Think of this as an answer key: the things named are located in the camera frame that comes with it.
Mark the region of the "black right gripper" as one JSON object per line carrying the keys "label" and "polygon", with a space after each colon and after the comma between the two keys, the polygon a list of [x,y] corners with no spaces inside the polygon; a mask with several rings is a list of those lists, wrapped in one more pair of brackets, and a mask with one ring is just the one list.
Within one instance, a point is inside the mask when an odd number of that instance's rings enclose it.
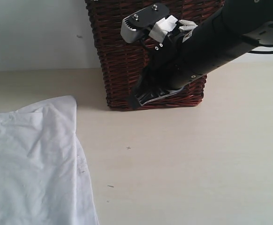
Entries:
{"label": "black right gripper", "polygon": [[180,93],[184,86],[217,68],[251,53],[273,54],[273,0],[227,0],[221,9],[197,26],[188,39],[174,46],[168,60],[157,54],[140,82],[126,98],[137,110]]}

